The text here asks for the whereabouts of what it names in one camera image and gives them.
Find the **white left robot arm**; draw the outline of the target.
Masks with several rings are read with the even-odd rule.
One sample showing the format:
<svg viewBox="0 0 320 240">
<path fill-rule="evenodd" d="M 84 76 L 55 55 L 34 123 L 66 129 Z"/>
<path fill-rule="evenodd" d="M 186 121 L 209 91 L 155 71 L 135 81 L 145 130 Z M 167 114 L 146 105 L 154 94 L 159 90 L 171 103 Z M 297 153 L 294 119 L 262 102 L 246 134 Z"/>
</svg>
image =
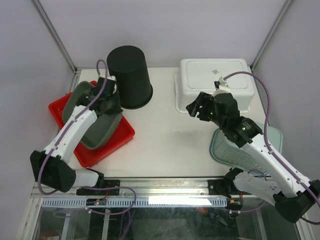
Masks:
<svg viewBox="0 0 320 240">
<path fill-rule="evenodd" d="M 100 77 L 97 85 L 82 82 L 71 93 L 63 109 L 64 126 L 42 151 L 33 151 L 30 162 L 39 191 L 42 185 L 54 192 L 87 188 L 100 194 L 105 188 L 104 174 L 92 169 L 72 169 L 69 162 L 75 148 L 83 143 L 88 149 L 103 147 L 123 117 L 118 82 L 115 76 Z"/>
</svg>

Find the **white plastic tub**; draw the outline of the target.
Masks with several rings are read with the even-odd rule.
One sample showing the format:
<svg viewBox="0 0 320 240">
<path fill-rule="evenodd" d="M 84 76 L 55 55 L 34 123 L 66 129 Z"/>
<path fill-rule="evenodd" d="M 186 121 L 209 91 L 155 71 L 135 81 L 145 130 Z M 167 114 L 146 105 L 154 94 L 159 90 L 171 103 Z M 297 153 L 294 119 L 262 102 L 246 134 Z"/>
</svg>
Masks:
<svg viewBox="0 0 320 240">
<path fill-rule="evenodd" d="M 187 114 L 186 106 L 192 103 L 200 92 L 212 94 L 216 91 L 215 81 L 234 72 L 249 72 L 247 62 L 242 58 L 185 58 L 180 61 L 175 74 L 175 107 L 181 114 Z M 237 74 L 226 80 L 230 92 L 237 100 L 242 114 L 250 110 L 255 95 L 253 78 Z"/>
</svg>

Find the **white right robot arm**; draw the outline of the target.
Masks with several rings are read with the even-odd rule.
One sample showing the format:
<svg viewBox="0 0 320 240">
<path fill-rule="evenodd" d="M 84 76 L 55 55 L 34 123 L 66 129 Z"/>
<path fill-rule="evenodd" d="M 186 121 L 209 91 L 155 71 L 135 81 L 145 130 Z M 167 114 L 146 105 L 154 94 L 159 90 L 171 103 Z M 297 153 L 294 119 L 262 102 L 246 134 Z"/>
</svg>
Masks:
<svg viewBox="0 0 320 240">
<path fill-rule="evenodd" d="M 234 194 L 239 190 L 255 195 L 273 205 L 290 223 L 302 220 L 320 202 L 320 181 L 310 180 L 296 170 L 265 138 L 266 131 L 240 114 L 231 93 L 213 96 L 200 92 L 186 110 L 191 117 L 215 123 L 230 142 L 253 157 L 272 178 L 266 181 L 249 176 L 235 167 L 224 176 L 226 192 Z"/>
</svg>

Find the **light teal perforated basket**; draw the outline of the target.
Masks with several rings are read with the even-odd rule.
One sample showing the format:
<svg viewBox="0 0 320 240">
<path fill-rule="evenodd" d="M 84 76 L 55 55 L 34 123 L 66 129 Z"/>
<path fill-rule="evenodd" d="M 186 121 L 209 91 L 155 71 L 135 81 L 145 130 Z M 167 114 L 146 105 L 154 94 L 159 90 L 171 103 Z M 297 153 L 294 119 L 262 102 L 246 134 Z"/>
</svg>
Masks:
<svg viewBox="0 0 320 240">
<path fill-rule="evenodd" d="M 280 130 L 268 126 L 267 137 L 273 147 L 282 153 L 283 134 Z M 229 141 L 221 129 L 217 129 L 213 135 L 209 146 L 209 154 L 211 158 L 224 165 L 233 168 L 239 168 L 246 172 L 250 170 L 261 171 L 264 175 L 268 175 L 267 171 L 252 156 L 238 148 L 237 145 Z"/>
</svg>

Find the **black ribbed waste bin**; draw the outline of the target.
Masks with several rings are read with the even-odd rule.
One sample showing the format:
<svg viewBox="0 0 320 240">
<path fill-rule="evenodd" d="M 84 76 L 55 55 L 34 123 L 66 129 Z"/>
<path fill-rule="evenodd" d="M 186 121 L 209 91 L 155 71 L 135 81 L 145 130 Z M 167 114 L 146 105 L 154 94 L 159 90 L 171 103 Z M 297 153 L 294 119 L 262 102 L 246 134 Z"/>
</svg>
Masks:
<svg viewBox="0 0 320 240">
<path fill-rule="evenodd" d="M 118 82 L 120 104 L 135 110 L 144 107 L 153 96 L 144 52 L 132 45 L 113 49 L 106 58 L 108 71 Z"/>
</svg>

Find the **grey-green plastic basin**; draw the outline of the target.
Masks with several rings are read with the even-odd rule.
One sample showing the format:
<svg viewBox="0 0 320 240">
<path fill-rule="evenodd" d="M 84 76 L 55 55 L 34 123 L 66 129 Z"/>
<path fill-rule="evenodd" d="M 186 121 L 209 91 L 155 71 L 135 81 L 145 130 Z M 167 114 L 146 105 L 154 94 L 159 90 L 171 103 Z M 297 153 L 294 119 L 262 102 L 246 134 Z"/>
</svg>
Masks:
<svg viewBox="0 0 320 240">
<path fill-rule="evenodd" d="M 78 98 L 82 94 L 89 93 L 95 86 L 88 82 L 80 82 L 72 92 L 62 112 L 62 121 L 65 124 L 70 118 Z M 80 143 L 87 149 L 94 150 L 104 146 L 116 131 L 120 121 L 123 117 L 123 113 L 119 114 L 103 114 L 97 118 L 97 120 L 88 128 Z"/>
</svg>

